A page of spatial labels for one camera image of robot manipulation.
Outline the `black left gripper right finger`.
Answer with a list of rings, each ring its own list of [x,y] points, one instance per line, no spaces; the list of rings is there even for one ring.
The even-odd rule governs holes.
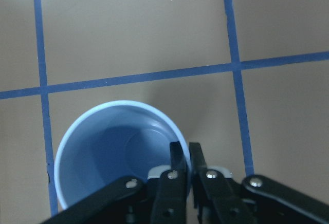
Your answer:
[[[228,179],[207,166],[201,145],[189,144],[191,184],[199,223],[257,223]]]

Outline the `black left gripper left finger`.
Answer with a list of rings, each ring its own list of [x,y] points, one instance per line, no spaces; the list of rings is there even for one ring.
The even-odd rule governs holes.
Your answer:
[[[150,223],[186,223],[187,163],[180,142],[170,143],[170,169],[161,173]]]

